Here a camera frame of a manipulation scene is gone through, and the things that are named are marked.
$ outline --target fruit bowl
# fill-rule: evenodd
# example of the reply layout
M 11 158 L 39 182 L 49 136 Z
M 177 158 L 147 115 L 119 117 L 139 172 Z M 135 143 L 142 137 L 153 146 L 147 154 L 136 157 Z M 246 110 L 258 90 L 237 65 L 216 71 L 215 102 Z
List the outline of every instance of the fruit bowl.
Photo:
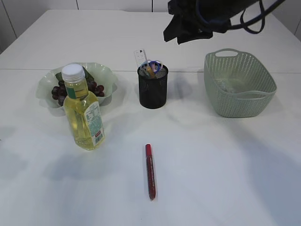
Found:
M 98 103 L 101 104 L 105 98 L 112 95 L 113 85 L 117 81 L 116 75 L 110 68 L 98 63 L 75 63 L 83 66 L 95 79 L 98 85 L 104 86 L 104 97 L 97 97 Z M 55 75 L 62 71 L 63 67 L 56 68 L 48 72 L 38 83 L 36 98 L 46 100 L 50 108 L 63 108 L 57 100 L 52 98 L 51 91 L 54 86 L 58 85 Z

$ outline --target black pen holder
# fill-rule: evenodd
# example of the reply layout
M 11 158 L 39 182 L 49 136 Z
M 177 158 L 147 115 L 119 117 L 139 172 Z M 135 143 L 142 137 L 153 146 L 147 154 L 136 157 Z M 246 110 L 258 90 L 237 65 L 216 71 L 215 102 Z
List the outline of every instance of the black pen holder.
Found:
M 140 104 L 149 109 L 157 109 L 166 103 L 168 68 L 163 65 L 155 75 L 150 78 L 146 70 L 147 65 L 138 68 L 139 100 Z

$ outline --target red marker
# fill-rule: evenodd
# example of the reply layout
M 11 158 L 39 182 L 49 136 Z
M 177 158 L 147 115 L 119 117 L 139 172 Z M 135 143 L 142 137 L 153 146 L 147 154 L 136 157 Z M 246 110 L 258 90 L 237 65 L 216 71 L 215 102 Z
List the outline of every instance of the red marker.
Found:
M 146 170 L 147 170 L 147 182 L 149 186 L 150 200 L 154 200 L 156 197 L 156 186 L 155 186 L 155 173 L 154 165 L 152 162 L 151 145 L 145 146 L 146 151 Z

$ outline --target cooking oil bottle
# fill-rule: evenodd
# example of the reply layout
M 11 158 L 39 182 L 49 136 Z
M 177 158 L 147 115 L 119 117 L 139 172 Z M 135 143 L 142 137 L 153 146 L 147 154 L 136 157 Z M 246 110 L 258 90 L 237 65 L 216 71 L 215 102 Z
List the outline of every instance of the cooking oil bottle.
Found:
M 93 150 L 104 140 L 97 97 L 88 91 L 82 66 L 65 66 L 62 69 L 62 77 L 68 94 L 64 101 L 64 109 L 75 143 L 87 150 Z

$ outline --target white bottle cap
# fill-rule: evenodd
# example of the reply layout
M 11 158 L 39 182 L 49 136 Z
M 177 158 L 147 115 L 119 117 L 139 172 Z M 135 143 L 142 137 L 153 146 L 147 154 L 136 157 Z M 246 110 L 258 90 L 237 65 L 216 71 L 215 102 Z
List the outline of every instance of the white bottle cap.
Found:
M 76 83 L 85 78 L 85 72 L 82 66 L 70 64 L 62 69 L 62 77 L 65 82 Z

